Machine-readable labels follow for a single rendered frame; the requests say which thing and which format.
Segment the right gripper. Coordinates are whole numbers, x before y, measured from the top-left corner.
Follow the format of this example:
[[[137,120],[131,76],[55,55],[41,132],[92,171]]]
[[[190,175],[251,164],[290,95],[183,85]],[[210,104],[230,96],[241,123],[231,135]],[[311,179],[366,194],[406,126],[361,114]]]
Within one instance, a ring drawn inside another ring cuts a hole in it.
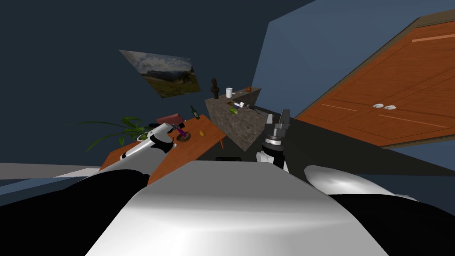
[[[273,123],[273,115],[268,114],[265,124],[265,133],[268,136],[285,137],[290,123],[290,110],[284,109],[280,116],[280,123]]]

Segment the landscape picture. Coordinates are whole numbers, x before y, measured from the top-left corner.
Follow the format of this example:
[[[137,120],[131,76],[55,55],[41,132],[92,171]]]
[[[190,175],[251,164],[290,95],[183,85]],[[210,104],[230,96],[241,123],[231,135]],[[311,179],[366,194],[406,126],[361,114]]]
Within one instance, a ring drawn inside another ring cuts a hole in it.
[[[190,58],[119,50],[161,98],[200,92]]]

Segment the grey stone shelf unit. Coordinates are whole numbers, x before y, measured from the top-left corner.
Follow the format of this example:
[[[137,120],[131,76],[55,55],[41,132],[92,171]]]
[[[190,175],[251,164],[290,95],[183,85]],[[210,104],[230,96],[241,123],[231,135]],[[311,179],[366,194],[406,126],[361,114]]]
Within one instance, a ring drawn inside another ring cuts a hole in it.
[[[226,90],[212,78],[211,92],[213,97],[205,100],[210,120],[246,151],[261,135],[267,120],[267,114],[254,110],[261,88],[244,88],[232,92],[232,97],[228,98]]]

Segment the orange wooden double door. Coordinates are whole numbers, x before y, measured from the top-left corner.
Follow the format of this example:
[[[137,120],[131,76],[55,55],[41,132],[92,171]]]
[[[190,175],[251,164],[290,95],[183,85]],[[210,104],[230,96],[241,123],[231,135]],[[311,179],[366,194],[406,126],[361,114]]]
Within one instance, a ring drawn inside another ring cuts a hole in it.
[[[455,9],[416,19],[297,119],[384,148],[455,140]]]

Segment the orange wooden table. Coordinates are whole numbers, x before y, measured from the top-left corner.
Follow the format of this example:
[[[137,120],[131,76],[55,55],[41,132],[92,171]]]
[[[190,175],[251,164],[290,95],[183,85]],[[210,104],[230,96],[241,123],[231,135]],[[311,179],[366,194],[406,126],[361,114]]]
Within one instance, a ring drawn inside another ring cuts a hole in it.
[[[108,183],[137,184],[143,188],[201,157],[225,138],[225,134],[205,116],[184,124],[184,131],[191,134],[189,141],[176,141],[179,133],[173,125],[157,124],[146,140],[114,151],[110,155],[111,164],[95,176],[106,178]]]

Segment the pink box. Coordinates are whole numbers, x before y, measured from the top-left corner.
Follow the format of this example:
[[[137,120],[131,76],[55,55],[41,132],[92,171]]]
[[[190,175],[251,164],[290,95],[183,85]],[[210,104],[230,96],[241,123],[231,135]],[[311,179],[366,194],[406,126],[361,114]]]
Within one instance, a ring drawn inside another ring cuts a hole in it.
[[[158,124],[168,123],[170,125],[181,125],[185,119],[178,113],[156,119]]]

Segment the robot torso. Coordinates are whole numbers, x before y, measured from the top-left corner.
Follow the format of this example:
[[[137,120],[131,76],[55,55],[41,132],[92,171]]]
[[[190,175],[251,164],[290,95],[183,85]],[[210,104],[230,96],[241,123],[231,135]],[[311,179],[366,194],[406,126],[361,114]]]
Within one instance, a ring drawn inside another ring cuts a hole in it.
[[[388,256],[334,199],[270,163],[192,161],[141,189],[86,256]]]

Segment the green potted plant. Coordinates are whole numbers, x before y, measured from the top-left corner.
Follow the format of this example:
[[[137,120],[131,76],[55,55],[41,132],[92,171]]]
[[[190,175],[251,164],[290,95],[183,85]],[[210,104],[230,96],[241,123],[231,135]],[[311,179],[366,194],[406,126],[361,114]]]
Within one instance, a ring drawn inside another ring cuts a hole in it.
[[[115,137],[119,136],[119,144],[121,146],[124,145],[125,139],[127,137],[131,137],[134,141],[144,141],[147,139],[147,136],[149,132],[152,130],[151,127],[149,126],[141,126],[143,123],[143,120],[135,118],[135,117],[122,117],[121,118],[121,123],[122,124],[115,124],[115,123],[110,123],[110,122],[104,122],[104,121],[82,121],[82,122],[75,122],[75,123],[70,123],[68,125],[75,125],[75,124],[107,124],[107,125],[112,125],[112,126],[117,126],[121,127],[123,130],[119,133],[103,136],[102,138],[97,139],[95,142],[93,142],[87,149],[86,151],[89,151],[92,149],[95,145],[97,145],[99,142],[110,138],[110,137]]]

